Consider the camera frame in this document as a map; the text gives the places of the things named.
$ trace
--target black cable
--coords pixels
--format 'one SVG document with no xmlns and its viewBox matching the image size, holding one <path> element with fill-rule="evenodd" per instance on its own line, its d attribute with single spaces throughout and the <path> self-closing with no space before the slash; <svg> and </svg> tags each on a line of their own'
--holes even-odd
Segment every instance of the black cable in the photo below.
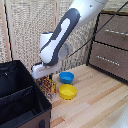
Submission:
<svg viewBox="0 0 128 128">
<path fill-rule="evenodd" d="M 124 7 L 128 4 L 128 1 L 117 11 L 113 14 L 113 16 L 84 44 L 82 45 L 80 48 L 78 48 L 75 52 L 73 52 L 70 56 L 74 55 L 76 52 L 78 52 L 81 48 L 83 48 L 87 43 L 89 43 L 93 38 L 94 36 Z"/>
</svg>

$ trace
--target blue bowl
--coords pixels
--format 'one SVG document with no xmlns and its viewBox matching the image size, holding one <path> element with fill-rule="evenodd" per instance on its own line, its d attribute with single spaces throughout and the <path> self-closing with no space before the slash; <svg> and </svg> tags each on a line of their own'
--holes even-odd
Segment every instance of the blue bowl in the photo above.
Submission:
<svg viewBox="0 0 128 128">
<path fill-rule="evenodd" d="M 61 72 L 59 76 L 60 81 L 64 84 L 70 84 L 74 79 L 74 74 L 72 74 L 71 72 Z"/>
</svg>

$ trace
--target bin handle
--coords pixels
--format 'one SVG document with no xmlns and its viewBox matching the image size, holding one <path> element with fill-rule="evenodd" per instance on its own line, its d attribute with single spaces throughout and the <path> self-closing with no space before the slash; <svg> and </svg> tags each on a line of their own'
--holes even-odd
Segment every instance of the bin handle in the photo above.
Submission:
<svg viewBox="0 0 128 128">
<path fill-rule="evenodd" d="M 39 123 L 39 128 L 45 128 L 45 121 L 42 120 L 40 123 Z"/>
</svg>

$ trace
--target small object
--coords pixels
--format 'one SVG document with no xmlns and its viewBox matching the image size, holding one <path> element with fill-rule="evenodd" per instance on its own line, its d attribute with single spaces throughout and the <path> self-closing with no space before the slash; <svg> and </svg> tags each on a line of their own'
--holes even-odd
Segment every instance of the small object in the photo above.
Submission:
<svg viewBox="0 0 128 128">
<path fill-rule="evenodd" d="M 56 83 L 47 78 L 47 77 L 42 77 L 39 79 L 35 80 L 41 91 L 45 94 L 45 96 L 53 100 L 56 97 Z"/>
<path fill-rule="evenodd" d="M 74 79 L 74 74 L 72 74 L 71 72 L 61 72 L 59 76 L 60 81 L 64 84 L 70 84 Z"/>
<path fill-rule="evenodd" d="M 53 73 L 51 73 L 50 75 L 49 75 L 49 79 L 51 79 L 52 80 L 52 78 L 53 78 Z"/>
<path fill-rule="evenodd" d="M 60 97 L 66 100 L 71 100 L 75 97 L 77 89 L 70 84 L 63 84 L 59 87 Z"/>
</svg>

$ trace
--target drawer handle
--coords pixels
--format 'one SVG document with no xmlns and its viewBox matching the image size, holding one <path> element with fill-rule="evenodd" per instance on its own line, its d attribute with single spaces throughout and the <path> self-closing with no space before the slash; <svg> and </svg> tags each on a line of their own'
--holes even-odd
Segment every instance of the drawer handle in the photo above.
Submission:
<svg viewBox="0 0 128 128">
<path fill-rule="evenodd" d="M 99 59 L 105 60 L 105 61 L 107 61 L 107 62 L 109 62 L 109 63 L 112 63 L 112 64 L 115 64 L 115 65 L 117 65 L 117 66 L 120 66 L 120 64 L 119 64 L 118 62 L 113 62 L 113 61 L 108 60 L 108 59 L 106 59 L 106 58 L 104 58 L 104 57 L 101 57 L 101 56 L 96 56 L 96 57 L 99 58 Z"/>
<path fill-rule="evenodd" d="M 106 32 L 110 32 L 110 33 L 115 33 L 115 34 L 120 34 L 120 35 L 125 35 L 125 36 L 128 36 L 128 33 L 120 33 L 120 32 L 115 32 L 115 31 L 112 31 L 112 30 L 105 30 Z"/>
</svg>

